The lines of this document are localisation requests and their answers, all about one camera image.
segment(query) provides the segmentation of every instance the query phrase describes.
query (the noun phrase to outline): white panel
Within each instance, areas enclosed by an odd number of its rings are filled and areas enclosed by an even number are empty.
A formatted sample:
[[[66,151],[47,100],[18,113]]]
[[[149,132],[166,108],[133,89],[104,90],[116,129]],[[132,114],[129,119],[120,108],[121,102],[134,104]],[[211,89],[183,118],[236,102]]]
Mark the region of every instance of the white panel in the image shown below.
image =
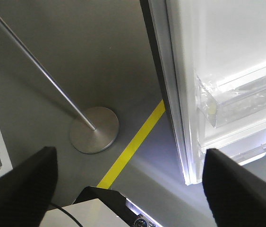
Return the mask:
[[[99,199],[63,207],[84,227],[128,227],[128,225],[111,211]],[[77,224],[58,209],[46,212],[40,227],[77,227]]]

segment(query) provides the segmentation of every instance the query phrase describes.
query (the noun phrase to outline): gray floor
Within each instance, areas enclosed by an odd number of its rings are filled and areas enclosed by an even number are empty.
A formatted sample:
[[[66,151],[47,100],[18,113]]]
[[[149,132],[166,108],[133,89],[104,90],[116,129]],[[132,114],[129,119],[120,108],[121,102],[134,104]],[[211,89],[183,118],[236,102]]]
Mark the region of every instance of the gray floor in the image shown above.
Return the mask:
[[[111,108],[115,143],[96,155],[71,145],[76,114],[0,31],[0,128],[14,166],[56,146],[54,202],[96,186],[161,100],[138,0],[0,1],[0,15],[81,109]],[[266,179],[266,157],[247,168]],[[165,227],[215,227],[202,185],[186,186],[165,114],[112,185]]]

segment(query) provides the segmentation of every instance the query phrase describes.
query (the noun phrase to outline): black cable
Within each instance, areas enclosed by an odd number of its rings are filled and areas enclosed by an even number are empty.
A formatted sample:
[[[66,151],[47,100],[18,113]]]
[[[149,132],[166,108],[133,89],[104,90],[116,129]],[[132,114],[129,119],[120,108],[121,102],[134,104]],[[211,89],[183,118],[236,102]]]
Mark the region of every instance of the black cable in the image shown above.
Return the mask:
[[[73,216],[71,215],[69,212],[67,212],[65,209],[63,209],[62,207],[50,202],[50,205],[54,206],[55,208],[59,209],[60,211],[64,212],[66,215],[68,215],[73,221],[76,222],[76,224],[79,226],[79,227],[83,227],[82,224]]]

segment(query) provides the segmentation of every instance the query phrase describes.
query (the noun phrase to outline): refrigerator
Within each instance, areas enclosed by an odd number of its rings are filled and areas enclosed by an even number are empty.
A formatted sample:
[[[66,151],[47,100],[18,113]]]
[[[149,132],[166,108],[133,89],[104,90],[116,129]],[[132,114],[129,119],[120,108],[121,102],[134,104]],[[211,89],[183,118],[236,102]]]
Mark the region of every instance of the refrigerator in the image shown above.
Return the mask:
[[[141,0],[185,184],[266,156],[266,0]]]

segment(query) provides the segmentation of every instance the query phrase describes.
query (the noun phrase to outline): metal pole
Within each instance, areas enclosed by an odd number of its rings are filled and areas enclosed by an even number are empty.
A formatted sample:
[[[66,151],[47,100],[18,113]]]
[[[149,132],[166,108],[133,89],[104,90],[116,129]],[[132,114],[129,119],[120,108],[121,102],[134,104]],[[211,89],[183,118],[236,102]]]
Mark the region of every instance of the metal pole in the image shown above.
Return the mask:
[[[76,104],[70,99],[67,93],[62,90],[59,84],[55,79],[49,74],[49,72],[42,66],[38,59],[29,51],[29,49],[24,45],[24,43],[16,36],[16,34],[11,30],[11,28],[3,21],[0,17],[0,27],[4,32],[15,42],[15,44],[26,54],[26,56],[35,64],[35,66],[46,76],[46,78],[57,88],[57,90],[65,97],[65,99],[72,105],[72,107],[77,111],[81,116],[87,126],[93,131],[96,130],[96,127],[93,123],[78,109]]]

